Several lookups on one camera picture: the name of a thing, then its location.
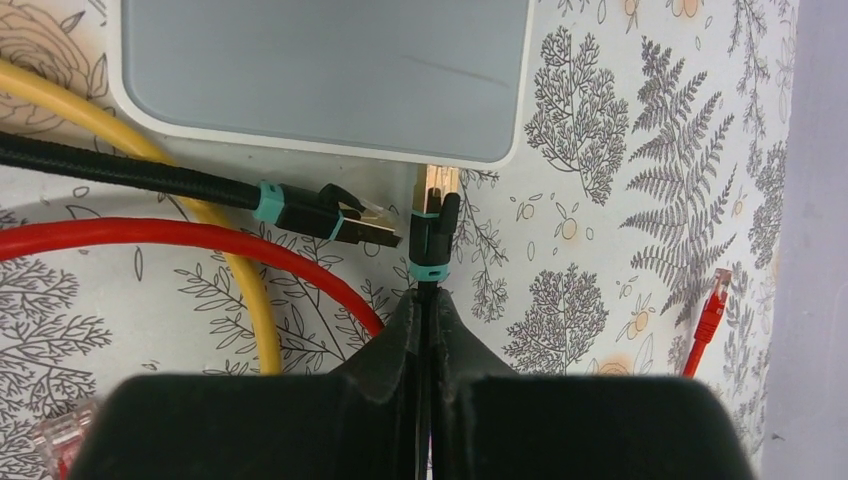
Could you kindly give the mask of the floral table mat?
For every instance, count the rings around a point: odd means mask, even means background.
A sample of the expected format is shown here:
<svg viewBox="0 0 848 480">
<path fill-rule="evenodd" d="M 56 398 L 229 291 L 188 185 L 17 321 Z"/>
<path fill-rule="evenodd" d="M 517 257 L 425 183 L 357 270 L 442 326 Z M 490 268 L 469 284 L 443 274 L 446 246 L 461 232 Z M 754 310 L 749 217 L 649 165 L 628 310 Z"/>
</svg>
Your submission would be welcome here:
<svg viewBox="0 0 848 480">
<path fill-rule="evenodd" d="M 116 115 L 109 88 L 108 1 L 1 1 L 1 58 L 49 78 Z M 766 375 L 771 360 L 785 183 L 785 53 L 799 1 L 538 1 L 530 49 L 527 122 L 535 72 L 576 80 L 547 60 L 550 46 L 588 47 L 591 85 L 624 114 L 573 105 L 586 134 L 614 143 L 603 166 L 605 203 L 589 196 L 568 154 L 548 154 L 522 132 L 497 171 L 461 172 L 452 277 L 463 320 L 519 371 L 679 374 L 716 268 L 732 270 L 728 312 L 697 370 L 725 405 L 762 478 Z M 649 123 L 648 100 L 671 90 L 687 108 Z M 406 217 L 416 167 L 193 142 L 145 132 L 180 163 L 223 175 L 334 182 Z M 1 166 L 1 230 L 109 216 L 193 220 L 174 197 Z M 349 282 L 387 319 L 414 285 L 406 248 L 327 243 L 231 221 L 311 258 Z M 370 338 L 323 292 L 288 273 L 261 271 L 287 373 L 325 373 Z M 1 263 L 1 479 L 52 479 L 33 445 L 43 419 L 78 399 L 106 396 L 135 374 L 259 373 L 245 294 L 224 256 L 205 249 L 116 245 Z"/>
</svg>

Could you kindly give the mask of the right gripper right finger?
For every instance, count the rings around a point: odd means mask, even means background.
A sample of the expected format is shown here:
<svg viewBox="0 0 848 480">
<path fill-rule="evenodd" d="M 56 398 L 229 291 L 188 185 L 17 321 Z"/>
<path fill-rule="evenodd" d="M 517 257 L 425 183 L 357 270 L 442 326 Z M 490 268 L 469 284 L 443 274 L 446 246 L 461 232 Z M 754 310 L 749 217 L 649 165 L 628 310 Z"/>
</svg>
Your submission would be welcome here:
<svg viewBox="0 0 848 480">
<path fill-rule="evenodd" d="M 436 479 L 750 479 L 723 406 L 673 376 L 520 375 L 440 290 L 430 310 Z"/>
</svg>

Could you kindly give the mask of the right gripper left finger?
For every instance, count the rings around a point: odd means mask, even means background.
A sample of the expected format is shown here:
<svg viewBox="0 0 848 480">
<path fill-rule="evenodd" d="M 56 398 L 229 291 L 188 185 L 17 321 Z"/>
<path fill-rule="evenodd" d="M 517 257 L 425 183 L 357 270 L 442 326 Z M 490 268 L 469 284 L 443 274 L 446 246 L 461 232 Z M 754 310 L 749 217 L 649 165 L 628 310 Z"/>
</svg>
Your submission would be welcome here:
<svg viewBox="0 0 848 480">
<path fill-rule="evenodd" d="M 325 374 L 141 375 L 107 398 L 73 479 L 419 479 L 421 308 Z"/>
</svg>

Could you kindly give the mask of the white small switch box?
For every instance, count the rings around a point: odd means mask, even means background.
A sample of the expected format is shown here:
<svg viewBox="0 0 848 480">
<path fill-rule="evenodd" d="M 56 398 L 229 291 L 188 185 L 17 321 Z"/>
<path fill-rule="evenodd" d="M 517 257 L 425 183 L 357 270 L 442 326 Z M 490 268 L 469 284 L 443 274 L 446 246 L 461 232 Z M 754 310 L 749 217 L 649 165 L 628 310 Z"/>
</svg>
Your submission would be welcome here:
<svg viewBox="0 0 848 480">
<path fill-rule="evenodd" d="M 530 1 L 111 1 L 114 98 L 185 139 L 498 168 L 520 140 Z"/>
</svg>

